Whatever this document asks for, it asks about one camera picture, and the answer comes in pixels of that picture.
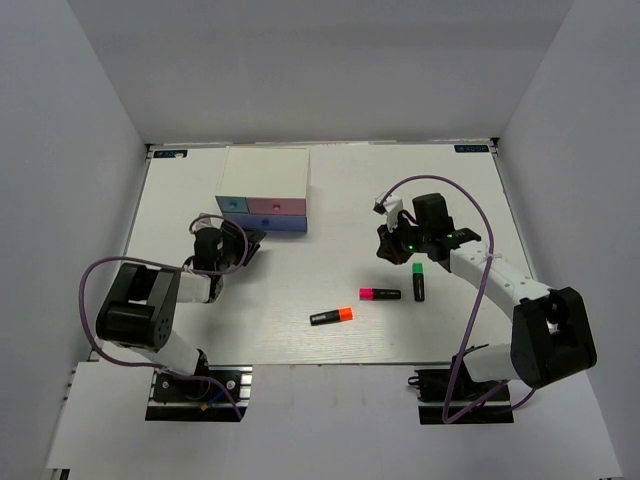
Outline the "white mini drawer cabinet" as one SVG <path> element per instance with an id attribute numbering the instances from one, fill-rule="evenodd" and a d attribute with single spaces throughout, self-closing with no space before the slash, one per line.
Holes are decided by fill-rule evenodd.
<path id="1" fill-rule="evenodd" d="M 216 197 L 305 198 L 308 226 L 310 153 L 300 147 L 229 147 Z"/>

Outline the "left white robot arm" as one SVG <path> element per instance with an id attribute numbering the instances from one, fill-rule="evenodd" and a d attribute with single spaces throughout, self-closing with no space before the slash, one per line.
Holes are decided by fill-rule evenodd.
<path id="1" fill-rule="evenodd" d="M 97 314 L 95 333 L 105 342 L 142 355 L 144 364 L 175 372 L 177 387 L 199 399 L 211 387 L 206 354 L 173 327 L 179 304 L 209 304 L 224 277 L 249 264 L 266 237 L 220 215 L 203 214 L 189 225 L 193 254 L 180 267 L 141 260 L 121 264 Z"/>

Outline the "green cap highlighter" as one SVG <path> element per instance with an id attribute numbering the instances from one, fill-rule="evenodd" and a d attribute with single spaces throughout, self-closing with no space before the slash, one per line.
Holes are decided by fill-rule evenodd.
<path id="1" fill-rule="evenodd" d="M 426 298 L 425 277 L 423 264 L 420 262 L 412 264 L 412 286 L 414 300 L 416 302 L 424 302 Z"/>

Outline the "orange cap highlighter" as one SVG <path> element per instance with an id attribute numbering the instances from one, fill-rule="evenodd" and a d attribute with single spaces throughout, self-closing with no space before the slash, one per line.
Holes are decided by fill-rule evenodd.
<path id="1" fill-rule="evenodd" d="M 312 326 L 328 325 L 350 321 L 353 319 L 353 311 L 350 307 L 313 314 L 309 317 Z"/>

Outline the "pink cap highlighter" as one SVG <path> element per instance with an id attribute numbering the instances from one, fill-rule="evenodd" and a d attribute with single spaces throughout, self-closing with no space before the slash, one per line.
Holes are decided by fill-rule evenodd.
<path id="1" fill-rule="evenodd" d="M 360 288 L 359 299 L 361 301 L 386 301 L 400 300 L 402 292 L 399 289 Z"/>

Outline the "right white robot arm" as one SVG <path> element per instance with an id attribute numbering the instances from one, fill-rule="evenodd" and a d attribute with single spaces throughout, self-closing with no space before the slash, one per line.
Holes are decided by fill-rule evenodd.
<path id="1" fill-rule="evenodd" d="M 385 216 L 378 227 L 376 252 L 394 265 L 424 254 L 447 272 L 467 281 L 510 320 L 506 344 L 480 347 L 464 355 L 451 374 L 453 390 L 472 399 L 489 381 L 520 380 L 540 389 L 592 368 L 597 362 L 582 296 L 533 280 L 490 252 L 469 228 L 457 229 L 439 193 L 414 198 L 415 217 L 406 217 L 402 200 L 381 195 L 374 203 Z"/>

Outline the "wide purple-blue drawer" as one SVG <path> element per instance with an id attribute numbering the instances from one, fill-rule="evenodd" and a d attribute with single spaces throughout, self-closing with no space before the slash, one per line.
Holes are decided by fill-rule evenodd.
<path id="1" fill-rule="evenodd" d="M 243 228 L 266 232 L 306 232 L 308 229 L 305 216 L 228 213 L 225 214 L 225 218 Z"/>

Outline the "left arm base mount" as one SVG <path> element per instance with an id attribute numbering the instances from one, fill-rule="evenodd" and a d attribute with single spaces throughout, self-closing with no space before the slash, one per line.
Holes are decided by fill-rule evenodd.
<path id="1" fill-rule="evenodd" d="M 251 366 L 209 367 L 209 376 L 220 382 L 244 415 L 251 395 Z M 186 381 L 167 373 L 152 378 L 145 413 L 146 421 L 222 423 L 239 422 L 233 405 L 217 385 Z"/>

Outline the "small blue drawer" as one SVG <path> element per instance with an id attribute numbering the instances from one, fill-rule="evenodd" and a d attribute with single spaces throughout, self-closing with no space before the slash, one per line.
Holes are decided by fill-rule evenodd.
<path id="1" fill-rule="evenodd" d="M 248 203 L 245 197 L 218 195 L 216 200 L 222 213 L 249 213 Z"/>

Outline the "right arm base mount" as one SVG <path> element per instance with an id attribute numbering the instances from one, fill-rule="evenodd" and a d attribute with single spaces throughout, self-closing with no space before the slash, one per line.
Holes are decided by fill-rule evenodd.
<path id="1" fill-rule="evenodd" d="M 443 425 L 442 413 L 449 383 L 450 368 L 435 365 L 414 371 L 407 380 L 417 393 L 418 413 L 421 425 Z M 489 381 L 474 383 L 463 373 L 459 374 L 452 394 L 449 415 L 457 414 L 500 383 Z M 503 386 L 494 396 L 456 421 L 462 425 L 511 424 L 514 422 L 509 390 Z"/>

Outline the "pink drawer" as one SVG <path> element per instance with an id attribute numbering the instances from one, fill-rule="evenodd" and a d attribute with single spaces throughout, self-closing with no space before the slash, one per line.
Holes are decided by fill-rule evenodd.
<path id="1" fill-rule="evenodd" d="M 305 198 L 250 197 L 247 206 L 252 215 L 305 216 Z"/>

